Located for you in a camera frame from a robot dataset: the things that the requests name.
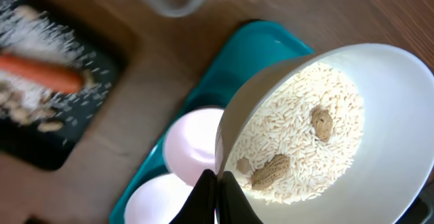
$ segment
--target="teal tray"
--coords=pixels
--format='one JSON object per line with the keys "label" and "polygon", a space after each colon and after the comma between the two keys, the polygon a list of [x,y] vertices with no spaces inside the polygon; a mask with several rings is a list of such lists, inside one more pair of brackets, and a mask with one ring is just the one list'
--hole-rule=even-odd
{"label": "teal tray", "polygon": [[[196,108],[225,108],[237,90],[253,75],[276,62],[312,54],[313,50],[280,24],[255,21],[243,25],[224,45],[199,85],[189,94],[176,119]],[[133,192],[150,179],[167,173],[163,159],[164,137],[157,144],[110,215],[111,224],[124,224],[123,213]]]}

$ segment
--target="table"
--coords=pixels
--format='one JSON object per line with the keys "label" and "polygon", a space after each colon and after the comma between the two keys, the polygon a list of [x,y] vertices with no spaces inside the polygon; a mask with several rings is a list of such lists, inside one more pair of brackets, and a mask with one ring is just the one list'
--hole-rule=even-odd
{"label": "table", "polygon": [[[434,69],[434,0],[207,0],[158,16],[140,0],[52,0],[114,39],[130,64],[65,165],[42,172],[0,155],[0,222],[106,223],[158,136],[243,21],[274,20],[322,52],[390,43]],[[107,16],[116,20],[108,21]]]}

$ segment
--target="black tray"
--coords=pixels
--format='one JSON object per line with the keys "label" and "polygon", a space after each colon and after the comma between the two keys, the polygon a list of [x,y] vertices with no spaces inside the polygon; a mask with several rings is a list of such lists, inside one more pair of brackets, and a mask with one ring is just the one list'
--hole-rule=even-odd
{"label": "black tray", "polygon": [[[93,61],[86,68],[99,68],[105,72],[92,73],[95,80],[102,84],[98,88],[100,94],[109,91],[115,85],[125,68],[125,56],[110,41],[45,0],[17,0],[14,6],[18,5],[29,5],[40,12],[47,12],[43,17],[47,17],[50,22],[67,26],[65,32],[74,30],[75,42],[84,47],[83,55],[93,57],[84,59],[84,62]],[[82,105],[84,100],[70,102],[71,110],[56,116],[56,119],[65,122],[65,126],[57,132],[39,132],[38,123],[19,126],[8,118],[0,119],[0,151],[15,155],[46,170],[59,169],[86,132],[92,120],[90,115],[98,112],[108,93],[104,93],[104,98],[89,100],[86,105]]]}

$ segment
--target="brown wooden surface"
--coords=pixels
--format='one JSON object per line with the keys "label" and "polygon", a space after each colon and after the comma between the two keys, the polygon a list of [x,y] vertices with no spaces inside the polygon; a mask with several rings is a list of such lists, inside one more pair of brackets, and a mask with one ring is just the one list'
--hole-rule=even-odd
{"label": "brown wooden surface", "polygon": [[[30,214],[51,223],[106,223],[155,139],[240,22],[280,22],[317,51],[389,43],[434,68],[434,0],[207,0],[179,19],[158,16],[139,0],[54,1],[116,39],[133,62],[60,170],[42,172],[0,155],[0,223],[22,223]],[[91,11],[93,2],[129,27],[107,24],[104,14]]]}

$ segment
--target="orange carrot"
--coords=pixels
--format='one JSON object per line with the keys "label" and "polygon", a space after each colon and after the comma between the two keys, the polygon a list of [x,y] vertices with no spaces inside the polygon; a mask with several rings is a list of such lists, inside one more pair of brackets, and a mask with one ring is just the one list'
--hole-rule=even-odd
{"label": "orange carrot", "polygon": [[83,78],[76,72],[58,64],[38,62],[29,58],[0,55],[0,70],[65,94],[79,92],[83,86]]}

